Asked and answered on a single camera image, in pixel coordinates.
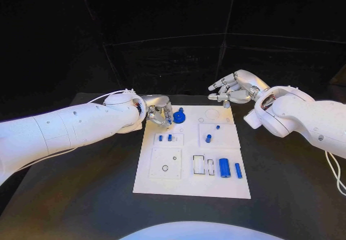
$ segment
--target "blue object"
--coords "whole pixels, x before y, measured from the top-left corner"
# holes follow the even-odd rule
[[[237,176],[238,176],[238,178],[242,179],[244,176],[242,176],[242,171],[241,171],[241,165],[240,165],[240,163],[235,164],[235,171],[237,171]]]
[[[180,108],[179,108],[179,111],[176,111],[176,112],[173,113],[173,122],[175,122],[176,124],[183,123],[185,120],[186,120],[186,115],[185,115],[183,112],[185,112],[185,110],[183,110],[183,108],[180,107]]]
[[[209,143],[211,141],[212,141],[212,135],[208,134],[206,139],[205,139],[205,142]]]
[[[222,178],[231,177],[231,171],[229,171],[229,160],[227,158],[221,158],[218,160],[219,163],[219,172]]]

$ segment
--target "white board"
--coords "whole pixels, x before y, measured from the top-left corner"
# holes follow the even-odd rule
[[[251,199],[231,109],[222,106],[173,105],[173,112],[180,107],[186,115],[183,123],[172,123],[166,129],[152,121],[146,122],[133,192]],[[204,143],[209,131],[214,131],[212,141]],[[166,140],[169,134],[178,139]],[[205,174],[195,174],[193,156],[204,156],[199,164],[205,165]],[[229,178],[221,177],[221,158],[227,158],[229,162]],[[235,163],[240,163],[241,179],[237,176]]]

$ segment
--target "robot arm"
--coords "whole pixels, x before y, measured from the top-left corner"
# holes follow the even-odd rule
[[[140,97],[134,91],[118,92],[123,93],[107,94],[104,104],[93,103],[98,97],[85,104],[0,123],[0,185],[18,170],[55,153],[90,145],[116,133],[140,130],[144,118],[162,127],[170,126],[167,96]]]
[[[224,106],[255,101],[254,109],[244,120],[257,129],[261,125],[278,137],[299,132],[310,144],[346,158],[346,105],[335,101],[315,101],[297,88],[270,86],[248,71],[238,70],[224,77],[209,90],[211,100],[224,101]]]

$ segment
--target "black table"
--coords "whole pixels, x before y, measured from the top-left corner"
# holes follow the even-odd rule
[[[72,105],[97,96],[80,93]],[[175,105],[218,104],[169,97]],[[346,198],[325,152],[296,132],[278,138],[254,130],[244,121],[254,103],[231,107],[251,199],[134,194],[143,129],[33,165],[0,217],[0,238],[117,239],[162,223],[206,221],[290,240],[345,239]]]

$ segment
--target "cable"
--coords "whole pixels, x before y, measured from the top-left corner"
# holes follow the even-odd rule
[[[100,98],[108,96],[108,95],[113,95],[113,94],[117,94],[117,93],[123,93],[123,92],[129,92],[129,93],[133,93],[136,94],[136,91],[134,90],[120,90],[120,91],[114,91],[114,92],[110,92],[107,94],[104,94],[103,96],[98,96],[95,99],[93,99],[91,101],[88,101],[88,104],[93,103],[95,100],[98,100]]]
[[[340,181],[342,169],[340,169],[339,162],[338,162],[338,160],[336,160],[335,155],[333,155],[330,152],[325,151],[325,154],[326,154],[326,160],[328,160],[328,163],[329,163],[329,166],[330,166],[330,168],[332,168],[333,175],[335,175],[335,178],[336,178],[336,187],[338,187],[338,190],[339,190],[340,194],[342,194],[343,196],[346,196],[346,193],[345,193],[345,192],[342,191],[342,189],[340,189],[340,185],[342,185],[343,189],[346,190],[345,184],[343,184],[343,182]],[[335,163],[336,163],[336,166],[338,166],[338,174],[336,174],[336,170],[335,170],[335,168],[333,168],[333,166],[332,166],[332,163],[330,163],[329,154],[330,154],[330,156],[332,156],[332,158],[333,158],[333,161],[335,161]]]
[[[28,168],[29,166],[32,166],[33,164],[36,164],[36,163],[41,162],[42,160],[49,159],[49,158],[52,158],[52,157],[56,157],[56,156],[59,156],[59,155],[62,155],[62,154],[67,154],[67,153],[72,152],[75,149],[78,149],[78,147],[75,147],[75,148],[72,148],[71,150],[68,150],[68,151],[65,151],[65,152],[61,152],[61,153],[58,153],[58,154],[55,154],[55,155],[51,155],[51,156],[44,157],[41,160],[36,160],[36,161],[32,162],[29,165],[23,166],[18,171],[23,170],[25,168]]]

